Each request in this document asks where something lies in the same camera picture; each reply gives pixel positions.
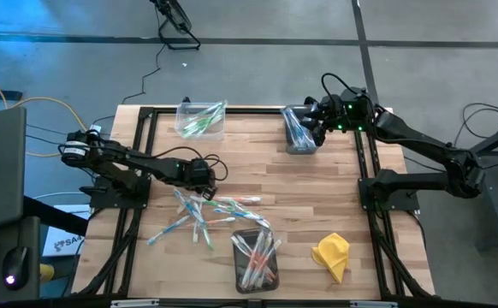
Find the yellow cloth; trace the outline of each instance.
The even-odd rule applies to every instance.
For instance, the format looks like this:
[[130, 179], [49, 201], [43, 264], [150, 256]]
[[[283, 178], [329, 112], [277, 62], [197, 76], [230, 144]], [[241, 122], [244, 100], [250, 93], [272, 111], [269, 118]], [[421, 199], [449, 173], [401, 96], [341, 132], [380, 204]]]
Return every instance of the yellow cloth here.
[[311, 257], [318, 264], [329, 269], [329, 272], [339, 282], [342, 282], [344, 269], [348, 267], [348, 250], [350, 244], [338, 234], [329, 234], [312, 247]]

